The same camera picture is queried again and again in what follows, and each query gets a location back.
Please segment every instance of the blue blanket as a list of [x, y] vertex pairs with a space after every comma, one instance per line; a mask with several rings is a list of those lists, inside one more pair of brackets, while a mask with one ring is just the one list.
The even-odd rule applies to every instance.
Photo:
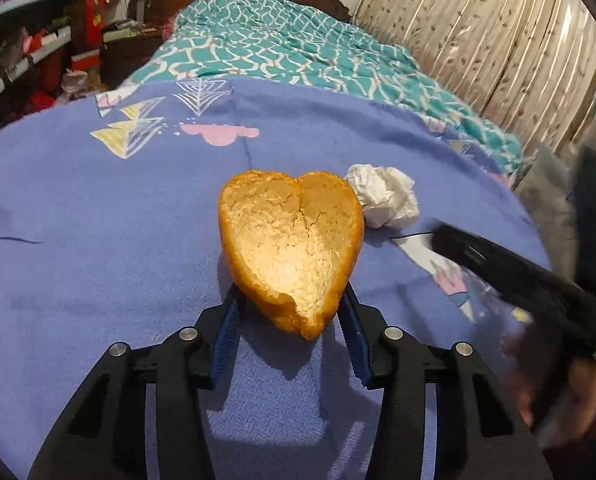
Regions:
[[[429, 221], [544, 266], [547, 258], [525, 211], [497, 181], [497, 165], [446, 124], [345, 94], [239, 77], [127, 87], [3, 129], [5, 463], [26, 478], [109, 344], [161, 342], [222, 301], [231, 280], [216, 206], [227, 179], [251, 168], [344, 175], [356, 163], [410, 175], [421, 211], [406, 231], [367, 229], [351, 277], [359, 299], [422, 342], [471, 342], [503, 373], [501, 339], [521, 324], [474, 276], [425, 253]], [[426, 479], [436, 442], [428, 393]], [[231, 381], [201, 396], [217, 478], [364, 478], [380, 396], [353, 376], [337, 320], [307, 342], [249, 309]], [[152, 437], [150, 478], [157, 478]]]
[[402, 46], [287, 0], [197, 0], [131, 83], [240, 74], [317, 86], [407, 107], [477, 140], [507, 173], [521, 161], [515, 136], [481, 119], [420, 71]]

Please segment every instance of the black handle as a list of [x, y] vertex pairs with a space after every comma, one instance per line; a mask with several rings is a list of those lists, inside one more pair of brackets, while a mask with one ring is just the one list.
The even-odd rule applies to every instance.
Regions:
[[446, 224], [434, 231], [431, 245], [489, 283], [502, 300], [596, 352], [596, 291], [592, 288], [596, 280], [582, 279], [580, 262], [576, 281], [587, 292], [505, 248]]
[[111, 345], [44, 441], [28, 480], [146, 480], [145, 387], [130, 379], [132, 350]]
[[444, 360], [447, 373], [438, 382], [435, 479], [550, 480], [552, 473], [536, 441], [476, 351], [458, 343]]
[[156, 435], [162, 480], [214, 480], [198, 392], [187, 373], [187, 358], [201, 344], [195, 328], [184, 328], [158, 347]]
[[425, 436], [425, 357], [427, 347], [396, 327], [381, 343], [395, 359], [385, 386], [366, 480], [418, 479]]
[[396, 367], [384, 390], [367, 480], [420, 478], [425, 383], [437, 385], [435, 480], [551, 480], [516, 407], [470, 345], [427, 347], [396, 327], [380, 341]]

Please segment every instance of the white tissue paper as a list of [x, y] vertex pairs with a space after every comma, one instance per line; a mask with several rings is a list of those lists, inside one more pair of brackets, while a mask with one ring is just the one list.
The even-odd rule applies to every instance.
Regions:
[[345, 180], [354, 188], [369, 227], [402, 228], [420, 214], [413, 179], [396, 168], [354, 164]]

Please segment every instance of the beige striped curtain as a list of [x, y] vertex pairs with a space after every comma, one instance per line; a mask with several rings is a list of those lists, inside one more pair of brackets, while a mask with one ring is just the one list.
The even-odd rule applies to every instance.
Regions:
[[406, 46], [482, 117], [574, 152], [596, 91], [596, 22], [581, 0], [361, 0], [354, 23]]

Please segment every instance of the metal screw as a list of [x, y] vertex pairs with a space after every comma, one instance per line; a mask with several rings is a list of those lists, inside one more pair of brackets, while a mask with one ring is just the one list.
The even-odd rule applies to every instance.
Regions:
[[178, 332], [178, 336], [182, 339], [182, 341], [192, 341], [198, 337], [198, 330], [192, 326], [188, 326]]
[[397, 326], [388, 326], [384, 329], [384, 334], [387, 338], [393, 339], [394, 341], [398, 341], [398, 339], [403, 336], [402, 330]]
[[456, 351], [460, 355], [464, 355], [465, 357], [470, 356], [473, 354], [473, 348], [469, 343], [458, 343], [456, 345]]
[[127, 345], [124, 343], [114, 343], [109, 347], [109, 353], [114, 357], [119, 357], [127, 351]]

